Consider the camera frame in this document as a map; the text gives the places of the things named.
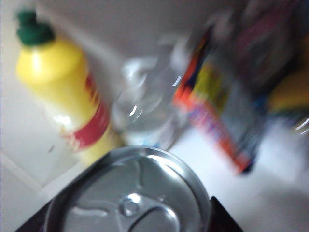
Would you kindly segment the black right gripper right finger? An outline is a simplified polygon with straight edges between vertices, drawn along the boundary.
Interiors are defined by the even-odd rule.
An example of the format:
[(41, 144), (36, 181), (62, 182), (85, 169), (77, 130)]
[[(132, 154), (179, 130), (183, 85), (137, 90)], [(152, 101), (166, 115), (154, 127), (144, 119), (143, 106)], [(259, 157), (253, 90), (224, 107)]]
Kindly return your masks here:
[(211, 197), (210, 232), (243, 232), (243, 229), (231, 217), (219, 200)]

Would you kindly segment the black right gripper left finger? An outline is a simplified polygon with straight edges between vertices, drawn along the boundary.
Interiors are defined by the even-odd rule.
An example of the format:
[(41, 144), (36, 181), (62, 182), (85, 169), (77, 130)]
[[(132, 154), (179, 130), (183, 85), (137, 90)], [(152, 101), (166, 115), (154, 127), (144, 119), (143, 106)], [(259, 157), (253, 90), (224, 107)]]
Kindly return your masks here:
[(15, 232), (43, 232), (46, 213), (49, 205), (45, 205)]

